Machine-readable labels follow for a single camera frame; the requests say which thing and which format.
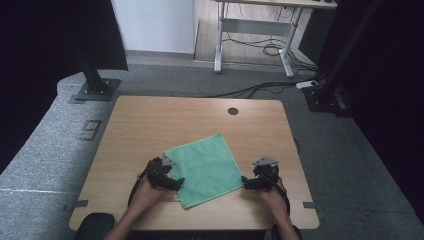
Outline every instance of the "person's left hand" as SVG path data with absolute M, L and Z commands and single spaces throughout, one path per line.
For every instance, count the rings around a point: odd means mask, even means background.
M 141 214 L 144 210 L 155 205 L 155 203 L 157 203 L 165 193 L 165 189 L 152 188 L 147 176 L 144 176 L 141 179 L 128 208 L 130 211 L 135 211 Z

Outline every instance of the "human arm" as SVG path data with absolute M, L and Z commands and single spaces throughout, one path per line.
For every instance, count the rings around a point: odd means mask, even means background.
M 284 189 L 281 180 L 278 181 L 277 185 Z M 274 216 L 281 240 L 299 240 L 287 213 L 287 205 L 277 189 L 272 187 L 269 190 L 258 189 L 256 192 Z
M 137 219 L 152 207 L 165 193 L 152 188 L 147 177 L 143 177 L 134 194 L 130 206 L 103 240 L 126 239 Z

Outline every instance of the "green cloth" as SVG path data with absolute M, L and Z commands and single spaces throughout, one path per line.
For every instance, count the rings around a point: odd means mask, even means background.
M 171 170 L 172 177 L 185 178 L 178 191 L 185 209 L 243 186 L 240 168 L 220 133 L 165 151 L 165 154 L 176 163 Z

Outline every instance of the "round black hole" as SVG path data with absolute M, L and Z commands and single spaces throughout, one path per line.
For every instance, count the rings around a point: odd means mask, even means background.
M 237 110 L 237 108 L 229 108 L 228 109 L 228 113 L 230 115 L 237 115 L 238 114 L 238 110 Z

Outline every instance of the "wooden desk top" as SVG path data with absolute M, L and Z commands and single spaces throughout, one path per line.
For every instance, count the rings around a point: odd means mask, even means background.
M 237 108 L 230 115 L 229 108 Z M 241 171 L 254 177 L 252 162 L 268 156 L 279 160 L 291 202 L 293 224 L 319 225 L 308 184 L 279 101 L 122 96 L 118 99 L 93 160 L 69 225 L 76 230 L 85 216 L 106 212 L 119 220 L 137 173 L 165 150 L 222 133 Z M 146 212 L 135 229 L 206 230 L 270 229 L 273 218 L 254 191 L 238 189 L 184 210 L 169 194 Z
M 334 0 L 331 3 L 326 3 L 324 0 L 215 0 L 216 2 L 226 3 L 242 3 L 242 4 L 257 4 L 257 5 L 272 5 L 286 7 L 304 7 L 304 8 L 322 8 L 334 9 L 337 8 L 337 3 Z

